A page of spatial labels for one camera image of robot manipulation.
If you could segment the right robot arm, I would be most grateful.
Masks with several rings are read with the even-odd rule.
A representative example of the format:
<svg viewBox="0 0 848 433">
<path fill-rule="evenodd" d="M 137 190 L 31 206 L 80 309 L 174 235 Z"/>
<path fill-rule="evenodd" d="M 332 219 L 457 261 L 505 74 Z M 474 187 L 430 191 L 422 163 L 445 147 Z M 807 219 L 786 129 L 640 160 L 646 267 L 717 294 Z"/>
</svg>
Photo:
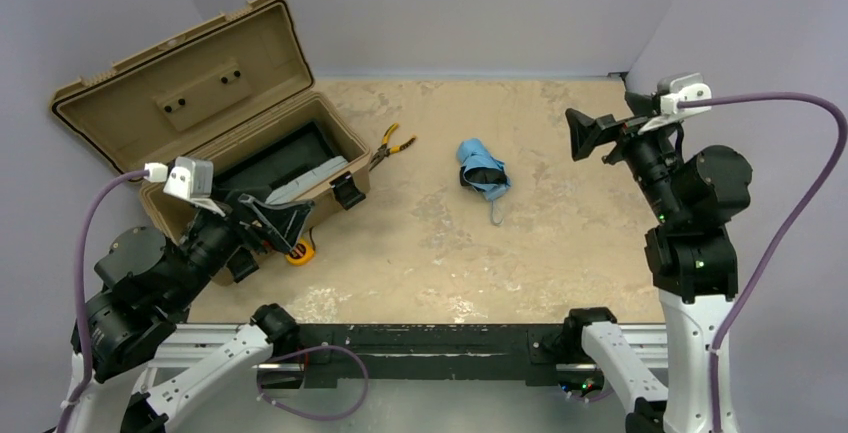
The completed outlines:
<svg viewBox="0 0 848 433">
<path fill-rule="evenodd" d="M 645 256 L 665 320 L 668 379 L 660 382 L 625 345 L 605 309 L 572 311 L 569 340 L 601 368 L 627 431 L 736 431 L 729 352 L 719 337 L 740 303 L 726 226 L 749 206 L 750 164 L 722 145 L 684 159 L 670 139 L 674 128 L 649 130 L 643 117 L 592 118 L 575 109 L 565 117 L 573 159 L 609 145 L 604 162 L 627 164 L 656 217 Z"/>
</svg>

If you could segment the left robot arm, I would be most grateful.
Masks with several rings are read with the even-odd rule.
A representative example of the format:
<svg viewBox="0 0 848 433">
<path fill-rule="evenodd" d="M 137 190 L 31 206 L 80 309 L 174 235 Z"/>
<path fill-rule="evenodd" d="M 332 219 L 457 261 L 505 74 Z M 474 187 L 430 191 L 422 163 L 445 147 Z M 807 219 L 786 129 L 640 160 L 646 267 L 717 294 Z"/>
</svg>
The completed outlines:
<svg viewBox="0 0 848 433">
<path fill-rule="evenodd" d="M 256 271 L 256 253 L 291 252 L 314 206 L 269 205 L 242 193 L 221 213 L 198 209 L 178 240 L 147 227 L 122 233 L 96 263 L 101 290 L 77 309 L 72 386 L 58 430 L 171 431 L 239 368 L 278 345 L 296 346 L 296 321 L 282 307 L 265 305 L 198 365 L 152 391 L 135 388 L 212 279 L 226 269 L 242 280 Z"/>
</svg>

